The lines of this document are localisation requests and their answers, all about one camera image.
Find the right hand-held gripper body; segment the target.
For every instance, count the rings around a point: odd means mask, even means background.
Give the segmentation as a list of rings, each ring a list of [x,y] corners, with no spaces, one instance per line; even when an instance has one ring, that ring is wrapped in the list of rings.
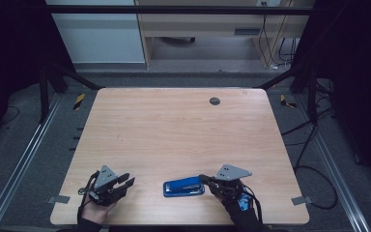
[[[223,164],[218,172],[214,175],[216,185],[219,188],[219,195],[216,195],[220,200],[237,200],[243,193],[245,187],[241,178],[249,177],[252,172],[239,168],[231,164]]]

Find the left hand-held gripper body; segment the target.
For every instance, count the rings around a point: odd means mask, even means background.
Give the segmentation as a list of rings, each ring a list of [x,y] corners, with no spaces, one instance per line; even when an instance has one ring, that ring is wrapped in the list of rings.
[[[88,190],[89,198],[97,205],[109,206],[125,197],[127,194],[125,184],[115,188],[119,177],[107,165],[104,165]]]

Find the blue stapler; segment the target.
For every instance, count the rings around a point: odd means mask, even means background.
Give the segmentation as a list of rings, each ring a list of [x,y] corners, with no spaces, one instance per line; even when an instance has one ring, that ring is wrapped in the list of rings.
[[[163,195],[165,197],[194,196],[202,195],[204,193],[204,184],[198,176],[163,183]]]

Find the person's right hand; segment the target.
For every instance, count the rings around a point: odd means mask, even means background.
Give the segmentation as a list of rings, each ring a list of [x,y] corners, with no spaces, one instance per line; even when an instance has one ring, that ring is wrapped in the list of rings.
[[[256,216],[253,208],[253,197],[248,193],[243,193],[237,200],[221,200],[221,204],[224,206],[230,217],[239,214],[240,212],[250,212]]]

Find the person's left hand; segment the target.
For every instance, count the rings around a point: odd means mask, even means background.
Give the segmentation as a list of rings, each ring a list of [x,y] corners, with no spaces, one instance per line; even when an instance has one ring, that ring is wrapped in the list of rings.
[[[86,197],[83,203],[81,217],[97,224],[103,224],[116,205],[117,203],[109,206],[97,205],[89,197]]]

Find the grey tape piece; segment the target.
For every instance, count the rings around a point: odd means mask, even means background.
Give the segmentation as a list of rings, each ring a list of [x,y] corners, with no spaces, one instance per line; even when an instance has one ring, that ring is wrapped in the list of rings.
[[[68,204],[70,201],[69,196],[65,195],[54,195],[54,196],[49,196],[46,200],[47,203],[49,204],[55,204],[55,203],[62,203],[62,204]]]
[[[301,204],[311,204],[313,200],[310,196],[298,196],[298,197],[293,197],[292,202],[295,206],[297,206]]]

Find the yellow black striped tape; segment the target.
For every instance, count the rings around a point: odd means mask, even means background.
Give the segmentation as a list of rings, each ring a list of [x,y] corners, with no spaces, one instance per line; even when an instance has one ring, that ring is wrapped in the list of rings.
[[[74,106],[73,106],[73,110],[78,110],[79,109],[79,107],[82,104],[84,98],[85,98],[85,94],[78,95],[78,97],[75,100],[75,103],[74,103]]]
[[[286,98],[284,95],[280,95],[280,104],[290,107],[290,108],[297,108],[298,106],[295,103],[292,102],[287,102]]]

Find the white cabinet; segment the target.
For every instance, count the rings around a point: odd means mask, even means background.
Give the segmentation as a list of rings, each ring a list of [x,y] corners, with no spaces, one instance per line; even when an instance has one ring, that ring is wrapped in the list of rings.
[[[136,14],[53,14],[75,64],[144,63]]]

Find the dark low object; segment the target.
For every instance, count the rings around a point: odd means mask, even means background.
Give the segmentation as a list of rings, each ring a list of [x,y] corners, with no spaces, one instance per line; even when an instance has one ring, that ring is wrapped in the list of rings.
[[[195,37],[191,38],[161,37],[160,40],[166,44],[193,44],[196,41]]]

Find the light wooden desk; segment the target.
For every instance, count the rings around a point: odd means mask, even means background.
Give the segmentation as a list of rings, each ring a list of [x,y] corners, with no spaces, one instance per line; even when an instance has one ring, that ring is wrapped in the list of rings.
[[[312,7],[316,0],[133,0],[137,6],[238,6]],[[249,14],[139,14],[143,52],[151,64],[156,38],[250,38],[265,68],[277,63],[276,52],[284,39],[301,37],[306,15]]]

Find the black curtain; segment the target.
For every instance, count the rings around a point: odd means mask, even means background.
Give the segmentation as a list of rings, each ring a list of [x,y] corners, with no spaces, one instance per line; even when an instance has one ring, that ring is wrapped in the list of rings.
[[[38,83],[43,66],[74,69],[45,5],[45,0],[0,0],[0,124],[10,96]]]
[[[316,0],[298,56],[320,39],[316,72],[333,82],[333,104],[352,146],[371,167],[371,0]]]

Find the aluminium floor rail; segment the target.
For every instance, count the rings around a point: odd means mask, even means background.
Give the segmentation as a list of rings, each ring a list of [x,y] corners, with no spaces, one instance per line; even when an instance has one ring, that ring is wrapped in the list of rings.
[[[20,157],[14,171],[6,183],[0,194],[0,221],[3,215],[6,213],[14,194],[16,193],[18,186],[20,185],[28,167],[33,160],[35,154],[41,146],[44,136],[53,121],[53,118],[58,111],[59,104],[64,98],[64,94],[55,94],[53,100],[49,106],[49,111],[46,118],[39,123],[32,138],[28,142],[22,156]]]
[[[320,151],[322,163],[324,164],[329,178],[336,189],[338,201],[341,203],[348,221],[355,232],[371,232],[371,228],[368,225],[365,216],[358,206],[345,177],[339,169],[339,166],[335,163],[333,154],[322,135],[322,111],[326,109],[330,112],[329,103],[327,100],[323,100],[322,97],[317,97],[316,103],[313,103],[313,106],[316,107],[318,115],[318,130],[315,133],[315,141]]]

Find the black frame strut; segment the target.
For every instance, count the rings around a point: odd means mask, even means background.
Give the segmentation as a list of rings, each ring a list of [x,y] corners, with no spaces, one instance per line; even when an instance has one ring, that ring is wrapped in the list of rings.
[[[290,70],[278,75],[272,80],[258,86],[259,89],[268,90],[275,84],[294,77],[291,84],[291,91],[295,94],[300,93],[305,85],[308,85],[307,91],[307,116],[312,124],[316,125],[318,121],[317,106],[316,106],[316,92],[317,92],[317,72],[313,65],[299,64],[292,67]]]
[[[40,123],[43,123],[49,114],[48,85],[51,85],[56,93],[65,93],[69,88],[68,84],[64,80],[65,76],[72,78],[91,90],[102,89],[102,86],[80,76],[76,71],[62,67],[59,64],[49,63],[43,66],[39,74],[41,94]]]

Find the black horizontal frame bar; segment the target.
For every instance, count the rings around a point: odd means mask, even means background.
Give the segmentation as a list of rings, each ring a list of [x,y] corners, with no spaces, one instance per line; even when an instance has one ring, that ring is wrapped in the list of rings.
[[[149,15],[312,15],[314,8],[224,6],[83,6],[48,5],[53,14],[149,14]]]

